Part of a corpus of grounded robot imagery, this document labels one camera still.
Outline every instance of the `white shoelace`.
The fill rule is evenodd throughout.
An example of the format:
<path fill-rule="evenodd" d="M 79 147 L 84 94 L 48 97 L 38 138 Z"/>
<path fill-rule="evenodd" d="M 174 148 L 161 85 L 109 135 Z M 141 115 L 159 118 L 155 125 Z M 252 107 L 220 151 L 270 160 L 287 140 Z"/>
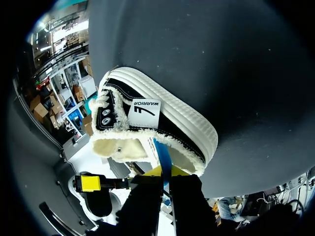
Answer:
<path fill-rule="evenodd" d="M 99 107 L 104 107 L 106 108 L 108 106 L 108 102 L 106 102 L 109 97 L 107 96 L 108 91 L 103 91 L 103 87 L 104 84 L 106 83 L 109 73 L 111 72 L 108 71 L 104 77 L 101 79 L 101 81 L 99 82 L 99 87 L 98 87 L 98 92 L 97 92 L 97 99 L 91 99 L 89 101 L 89 107 L 91 111 L 95 111 L 96 109 L 98 109 Z"/>

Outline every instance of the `ceiling light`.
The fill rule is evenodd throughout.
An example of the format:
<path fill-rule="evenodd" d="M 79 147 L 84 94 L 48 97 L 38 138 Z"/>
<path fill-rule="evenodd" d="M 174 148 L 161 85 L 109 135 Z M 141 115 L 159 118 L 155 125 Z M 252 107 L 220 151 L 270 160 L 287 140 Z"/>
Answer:
<path fill-rule="evenodd" d="M 41 48 L 40 51 L 43 52 L 43 51 L 45 51 L 45 50 L 47 50 L 47 49 L 50 49 L 50 48 L 51 48 L 51 46 L 44 47 L 44 48 Z"/>

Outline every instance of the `cardboard box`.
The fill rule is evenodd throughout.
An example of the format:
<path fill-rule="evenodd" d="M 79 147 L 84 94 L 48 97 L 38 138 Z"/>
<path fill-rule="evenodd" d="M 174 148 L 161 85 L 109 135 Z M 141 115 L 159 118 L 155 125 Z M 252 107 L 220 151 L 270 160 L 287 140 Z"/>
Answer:
<path fill-rule="evenodd" d="M 80 86 L 77 86 L 77 85 L 73 86 L 73 93 L 75 97 L 77 98 L 78 102 L 81 102 L 85 99 L 83 91 Z"/>
<path fill-rule="evenodd" d="M 46 85 L 46 88 L 47 88 L 47 90 L 48 90 L 49 92 L 52 90 L 52 88 L 51 88 L 51 85 L 50 85 L 50 84 Z"/>
<path fill-rule="evenodd" d="M 83 122 L 83 129 L 84 131 L 89 135 L 92 136 L 93 130 L 92 130 L 92 115 L 89 115 L 87 117 L 84 117 L 82 120 Z"/>
<path fill-rule="evenodd" d="M 90 56 L 86 56 L 82 60 L 82 64 L 83 64 L 83 67 L 85 68 L 85 70 L 87 71 L 87 73 L 93 77 L 93 71 L 92 71 L 92 67 L 91 67 Z"/>
<path fill-rule="evenodd" d="M 59 97 L 59 100 L 61 101 L 61 103 L 64 105 L 65 102 L 64 102 L 64 99 L 60 93 L 58 94 L 58 97 Z"/>
<path fill-rule="evenodd" d="M 34 116 L 35 116 L 35 119 L 38 120 L 40 123 L 44 123 L 44 119 L 43 117 L 41 117 L 36 111 L 34 111 Z"/>
<path fill-rule="evenodd" d="M 53 114 L 52 111 L 50 111 L 50 113 L 49 113 L 49 118 L 50 118 L 51 123 L 53 124 L 53 127 L 55 129 L 59 129 L 58 123 L 56 121 L 56 116 Z"/>
<path fill-rule="evenodd" d="M 47 109 L 43 106 L 43 104 L 40 103 L 40 96 L 36 96 L 30 104 L 30 110 L 31 112 L 34 110 L 34 114 L 36 112 L 35 117 L 45 117 L 48 114 Z"/>
<path fill-rule="evenodd" d="M 60 103 L 57 101 L 54 95 L 50 95 L 49 97 L 53 105 L 51 109 L 53 110 L 55 115 L 57 115 L 59 112 L 63 110 L 63 108 L 61 107 Z"/>

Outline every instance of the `black canvas upper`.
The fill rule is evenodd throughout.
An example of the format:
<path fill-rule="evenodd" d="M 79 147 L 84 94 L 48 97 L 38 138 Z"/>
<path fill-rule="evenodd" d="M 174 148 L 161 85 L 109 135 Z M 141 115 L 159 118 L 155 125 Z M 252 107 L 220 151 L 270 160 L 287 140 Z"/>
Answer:
<path fill-rule="evenodd" d="M 140 95 L 136 90 L 131 88 L 130 86 L 126 85 L 125 83 L 115 80 L 115 79 L 109 79 L 107 83 L 105 84 L 107 87 L 113 87 L 119 91 L 120 94 L 122 94 L 123 98 L 132 101 L 133 99 L 143 99 L 144 97 Z M 109 106 L 106 108 L 99 108 L 97 112 L 97 125 L 96 128 L 98 130 L 105 130 L 108 128 L 113 128 L 114 123 L 117 122 L 117 118 L 114 113 L 111 113 L 110 115 L 103 116 L 102 112 L 106 109 L 110 109 L 111 111 L 114 108 L 114 96 L 113 93 L 109 90 L 108 93 L 109 99 L 107 102 L 109 103 Z M 125 114 L 128 116 L 130 106 L 126 103 L 123 103 L 123 108 L 125 111 Z M 107 125 L 102 125 L 101 121 L 105 117 L 110 117 L 111 121 Z M 129 126 L 129 130 L 132 131 L 138 131 L 140 129 L 143 129 L 142 127 L 138 126 Z M 201 150 L 198 148 L 198 146 L 181 130 L 179 129 L 173 122 L 171 122 L 162 112 L 160 112 L 159 115 L 159 123 L 158 123 L 158 129 L 154 129 L 157 133 L 163 134 L 165 136 L 171 136 L 174 139 L 180 141 L 182 145 L 190 150 L 193 151 L 199 158 L 205 162 L 205 157 Z"/>

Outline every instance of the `gray fabric surface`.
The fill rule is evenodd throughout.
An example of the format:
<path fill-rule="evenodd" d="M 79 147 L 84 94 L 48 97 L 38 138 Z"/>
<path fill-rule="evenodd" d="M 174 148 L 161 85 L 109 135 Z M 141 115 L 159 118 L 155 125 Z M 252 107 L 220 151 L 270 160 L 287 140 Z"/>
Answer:
<path fill-rule="evenodd" d="M 116 65 L 134 67 L 216 128 L 206 197 L 269 189 L 315 165 L 314 62 L 265 1 L 90 4 L 96 83 Z"/>

